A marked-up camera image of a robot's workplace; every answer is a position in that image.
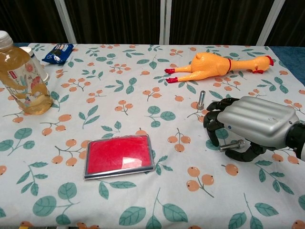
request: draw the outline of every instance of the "rubber chicken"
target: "rubber chicken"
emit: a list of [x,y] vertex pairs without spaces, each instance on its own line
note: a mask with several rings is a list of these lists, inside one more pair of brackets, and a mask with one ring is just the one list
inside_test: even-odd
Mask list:
[[195,55],[192,63],[180,67],[165,69],[166,73],[188,72],[189,75],[180,78],[168,78],[168,83],[175,83],[189,80],[202,80],[211,76],[226,75],[228,71],[235,69],[251,69],[253,73],[263,73],[273,66],[274,62],[270,56],[259,56],[248,61],[233,61],[216,54],[200,52]]

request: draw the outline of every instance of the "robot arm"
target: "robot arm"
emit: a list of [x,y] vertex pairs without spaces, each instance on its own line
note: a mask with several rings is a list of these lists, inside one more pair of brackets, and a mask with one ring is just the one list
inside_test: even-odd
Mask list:
[[203,120],[203,126],[214,146],[219,146],[215,131],[226,128],[248,141],[250,147],[239,153],[226,150],[235,160],[249,162],[267,149],[294,149],[296,157],[305,161],[305,125],[300,123],[295,110],[267,100],[245,96],[213,102]]

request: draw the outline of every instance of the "plastic bottle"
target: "plastic bottle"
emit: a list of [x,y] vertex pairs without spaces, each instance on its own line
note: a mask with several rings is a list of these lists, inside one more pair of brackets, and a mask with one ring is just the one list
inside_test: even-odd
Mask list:
[[33,60],[5,31],[0,31],[0,80],[27,114],[40,115],[53,103]]

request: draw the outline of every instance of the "table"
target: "table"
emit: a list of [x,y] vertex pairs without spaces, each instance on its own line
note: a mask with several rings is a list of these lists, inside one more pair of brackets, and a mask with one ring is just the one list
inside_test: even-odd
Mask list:
[[[54,45],[29,46],[41,60]],[[274,66],[167,84],[164,69],[187,65],[197,52],[235,60],[270,55]],[[0,89],[0,225],[233,229],[305,222],[305,163],[292,149],[234,161],[211,144],[206,110],[195,108],[205,90],[206,105],[255,96],[292,106],[305,120],[305,88],[269,47],[76,44],[64,65],[42,64],[54,99],[45,114],[24,114]],[[88,140],[143,133],[154,171],[83,180]],[[224,129],[217,135],[222,145],[241,138]]]

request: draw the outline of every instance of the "screw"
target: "screw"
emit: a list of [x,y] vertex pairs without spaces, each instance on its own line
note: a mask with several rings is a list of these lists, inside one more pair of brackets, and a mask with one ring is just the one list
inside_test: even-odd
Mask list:
[[201,91],[199,96],[199,102],[197,105],[198,110],[203,110],[204,108],[204,97],[205,97],[205,91]]
[[232,144],[227,144],[219,147],[220,152],[224,152],[227,149],[241,149],[244,147],[244,140],[239,139],[237,142],[234,142]]

